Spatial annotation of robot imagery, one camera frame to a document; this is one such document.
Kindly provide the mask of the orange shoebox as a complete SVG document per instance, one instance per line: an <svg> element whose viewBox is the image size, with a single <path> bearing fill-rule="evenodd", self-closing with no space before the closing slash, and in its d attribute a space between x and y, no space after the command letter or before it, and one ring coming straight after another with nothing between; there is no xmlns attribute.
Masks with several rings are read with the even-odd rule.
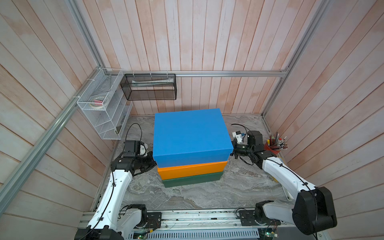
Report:
<svg viewBox="0 0 384 240"><path fill-rule="evenodd" d="M228 161L178 166L178 167L168 167L168 168L158 167L158 173L161 176L162 180L170 180L170 179L219 173L224 170L227 164L228 164Z"/></svg>

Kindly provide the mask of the blue shoebox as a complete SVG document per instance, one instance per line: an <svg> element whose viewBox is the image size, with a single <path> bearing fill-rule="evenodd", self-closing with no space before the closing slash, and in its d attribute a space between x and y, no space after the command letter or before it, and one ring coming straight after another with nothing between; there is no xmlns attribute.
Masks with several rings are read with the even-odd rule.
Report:
<svg viewBox="0 0 384 240"><path fill-rule="evenodd" d="M232 152L220 109L155 115L153 158L159 168L226 162Z"/></svg>

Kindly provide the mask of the green shoebox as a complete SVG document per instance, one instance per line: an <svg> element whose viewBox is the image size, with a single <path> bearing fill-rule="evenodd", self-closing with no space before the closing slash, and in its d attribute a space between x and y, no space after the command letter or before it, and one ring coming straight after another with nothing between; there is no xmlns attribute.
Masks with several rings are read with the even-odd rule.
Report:
<svg viewBox="0 0 384 240"><path fill-rule="evenodd" d="M207 182L219 181L224 172L183 177L183 178L175 178L170 180L162 180L162 183L166 188L185 186L185 185L194 185L201 184Z"/></svg>

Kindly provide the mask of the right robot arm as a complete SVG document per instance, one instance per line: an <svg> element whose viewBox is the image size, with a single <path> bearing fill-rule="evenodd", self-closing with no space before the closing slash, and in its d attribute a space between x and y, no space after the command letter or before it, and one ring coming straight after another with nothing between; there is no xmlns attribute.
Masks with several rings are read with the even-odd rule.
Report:
<svg viewBox="0 0 384 240"><path fill-rule="evenodd" d="M272 148L263 143L258 131L233 133L235 159L250 158L249 165L256 165L276 179L290 194L293 203L262 201L256 203L253 211L240 209L239 217L244 226L289 223L307 236L337 226L333 196L326 187L317 187L306 181L278 158Z"/></svg>

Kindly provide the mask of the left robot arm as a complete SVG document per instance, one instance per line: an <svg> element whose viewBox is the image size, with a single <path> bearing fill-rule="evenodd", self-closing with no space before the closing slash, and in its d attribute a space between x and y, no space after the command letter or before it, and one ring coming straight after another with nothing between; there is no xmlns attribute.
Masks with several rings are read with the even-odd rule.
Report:
<svg viewBox="0 0 384 240"><path fill-rule="evenodd" d="M152 152L142 141L126 140L123 151L112 161L109 185L92 219L84 229L78 229L75 240L126 240L134 228L152 231L144 204L123 208L126 190L136 175L156 166Z"/></svg>

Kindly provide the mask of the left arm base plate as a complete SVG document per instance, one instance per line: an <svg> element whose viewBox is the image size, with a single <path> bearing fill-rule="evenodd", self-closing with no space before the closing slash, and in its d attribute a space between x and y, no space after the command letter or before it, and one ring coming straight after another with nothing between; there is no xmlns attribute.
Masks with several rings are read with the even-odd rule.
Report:
<svg viewBox="0 0 384 240"><path fill-rule="evenodd" d="M149 212L147 213L147 222L149 222L149 229L156 230L161 227L162 213L161 212Z"/></svg>

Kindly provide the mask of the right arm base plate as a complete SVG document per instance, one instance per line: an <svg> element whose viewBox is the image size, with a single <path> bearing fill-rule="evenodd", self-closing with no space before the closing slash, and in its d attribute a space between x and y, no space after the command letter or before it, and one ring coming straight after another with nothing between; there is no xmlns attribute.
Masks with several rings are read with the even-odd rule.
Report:
<svg viewBox="0 0 384 240"><path fill-rule="evenodd" d="M240 219L241 225L243 227L250 226L280 226L280 220L271 220L271 219L256 219L254 210L246 210L246 209L237 209L236 216Z"/></svg>

